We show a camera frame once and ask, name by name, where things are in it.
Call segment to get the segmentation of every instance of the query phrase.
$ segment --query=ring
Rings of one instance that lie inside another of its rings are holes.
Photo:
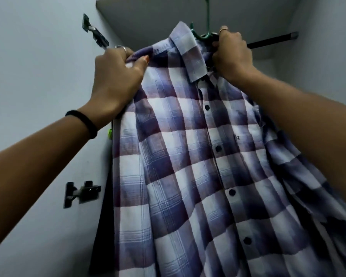
[[[228,31],[228,28],[222,28],[222,29],[220,29],[218,34],[220,34],[220,32],[222,32],[223,30],[227,30],[227,31]]]
[[[124,46],[117,45],[117,46],[115,46],[115,48],[122,48],[122,49],[124,49],[124,51],[126,52],[126,55],[127,55],[127,50],[126,50],[126,48]]]

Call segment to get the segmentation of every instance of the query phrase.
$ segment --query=forearm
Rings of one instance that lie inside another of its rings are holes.
[[[346,106],[258,72],[242,88],[346,199]]]
[[[67,116],[0,152],[0,242],[88,139]]]

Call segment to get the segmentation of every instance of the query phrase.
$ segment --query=wardrobe ceiling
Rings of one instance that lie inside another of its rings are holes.
[[[286,33],[300,0],[210,0],[211,30],[221,25],[239,31],[248,42]],[[169,36],[179,21],[195,23],[205,33],[205,0],[98,0],[97,8],[122,42],[134,50]],[[274,46],[254,50],[255,58],[269,58]]]

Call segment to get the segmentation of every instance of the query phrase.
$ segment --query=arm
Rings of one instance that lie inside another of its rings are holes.
[[[123,49],[109,49],[95,60],[90,101],[79,108],[101,129],[130,101],[141,84],[147,59],[125,67]],[[0,243],[56,176],[87,143],[81,120],[64,117],[0,152]]]
[[[346,200],[346,106],[259,72],[240,33],[224,30],[214,45],[224,78],[258,103]]]

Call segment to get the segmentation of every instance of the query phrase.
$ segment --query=black bracelet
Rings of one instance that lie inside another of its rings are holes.
[[[96,138],[96,136],[97,136],[97,128],[96,128],[96,126],[83,113],[81,113],[79,111],[72,110],[72,111],[67,112],[65,114],[65,116],[75,116],[75,117],[78,117],[84,123],[84,125],[86,125],[88,131],[90,132],[90,139],[95,139]]]

